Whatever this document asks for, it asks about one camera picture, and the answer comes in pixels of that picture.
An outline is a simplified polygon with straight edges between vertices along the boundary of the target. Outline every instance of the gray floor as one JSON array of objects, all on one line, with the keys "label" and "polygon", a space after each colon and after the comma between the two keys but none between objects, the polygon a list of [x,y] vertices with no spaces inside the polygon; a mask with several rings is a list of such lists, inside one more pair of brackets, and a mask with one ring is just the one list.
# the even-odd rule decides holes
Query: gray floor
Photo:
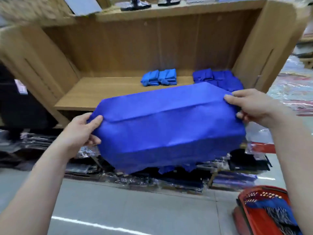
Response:
[{"label": "gray floor", "polygon": [[[285,187],[276,155],[268,157],[273,168],[257,184]],[[0,211],[27,174],[0,169]],[[49,235],[237,235],[231,216],[237,195],[218,190],[210,190],[208,196],[140,192],[64,179]]]}]

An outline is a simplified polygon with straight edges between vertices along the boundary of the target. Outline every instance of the white floor line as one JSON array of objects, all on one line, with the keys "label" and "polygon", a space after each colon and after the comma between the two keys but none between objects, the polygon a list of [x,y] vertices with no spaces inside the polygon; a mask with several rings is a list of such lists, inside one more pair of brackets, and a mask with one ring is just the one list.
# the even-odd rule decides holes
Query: white floor line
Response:
[{"label": "white floor line", "polygon": [[276,180],[275,178],[270,178],[270,177],[262,177],[262,176],[258,176],[258,179]]},{"label": "white floor line", "polygon": [[57,217],[57,216],[52,216],[52,219],[60,220],[60,221],[65,221],[65,222],[71,222],[71,223],[77,223],[77,224],[82,224],[86,226],[92,226],[92,227],[97,227],[97,228],[102,228],[102,229],[107,229],[107,230],[113,230],[113,231],[120,231],[123,233],[130,233],[130,234],[135,234],[135,235],[151,235],[148,233],[142,233],[134,230],[128,230],[124,229],[121,227],[108,227],[105,225],[97,224],[97,223],[89,223],[89,222],[84,222],[76,219],[69,219],[69,218],[62,218],[62,217]]}]

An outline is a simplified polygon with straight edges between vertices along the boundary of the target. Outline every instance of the blue non-woven bag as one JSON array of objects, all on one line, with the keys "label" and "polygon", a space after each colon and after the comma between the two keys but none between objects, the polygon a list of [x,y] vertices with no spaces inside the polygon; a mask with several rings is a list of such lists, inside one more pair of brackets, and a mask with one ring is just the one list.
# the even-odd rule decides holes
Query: blue non-woven bag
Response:
[{"label": "blue non-woven bag", "polygon": [[210,161],[237,149],[245,127],[228,91],[207,82],[104,99],[89,120],[102,157],[127,174]]}]

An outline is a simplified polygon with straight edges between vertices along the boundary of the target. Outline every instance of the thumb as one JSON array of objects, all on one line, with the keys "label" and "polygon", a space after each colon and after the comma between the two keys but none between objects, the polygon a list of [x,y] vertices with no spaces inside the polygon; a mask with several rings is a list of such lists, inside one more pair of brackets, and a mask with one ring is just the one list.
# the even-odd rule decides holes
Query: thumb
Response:
[{"label": "thumb", "polygon": [[224,99],[229,104],[240,106],[240,107],[242,107],[242,105],[244,103],[244,98],[242,98],[242,97],[235,97],[233,95],[225,95]]},{"label": "thumb", "polygon": [[103,120],[103,116],[98,115],[90,123],[86,124],[88,126],[88,128],[90,129],[90,133],[100,126],[102,120]]}]

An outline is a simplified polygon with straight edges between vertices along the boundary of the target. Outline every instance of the stack of folded bags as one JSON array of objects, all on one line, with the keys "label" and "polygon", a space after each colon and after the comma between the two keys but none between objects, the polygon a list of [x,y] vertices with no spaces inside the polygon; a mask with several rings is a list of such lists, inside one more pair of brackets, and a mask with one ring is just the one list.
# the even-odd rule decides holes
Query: stack of folded bags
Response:
[{"label": "stack of folded bags", "polygon": [[195,71],[193,73],[193,77],[195,83],[208,82],[230,92],[244,89],[240,80],[237,79],[229,70],[212,71],[210,68],[203,69]]},{"label": "stack of folded bags", "polygon": [[143,86],[177,85],[176,69],[167,69],[164,71],[155,70],[143,75],[141,81]]}]

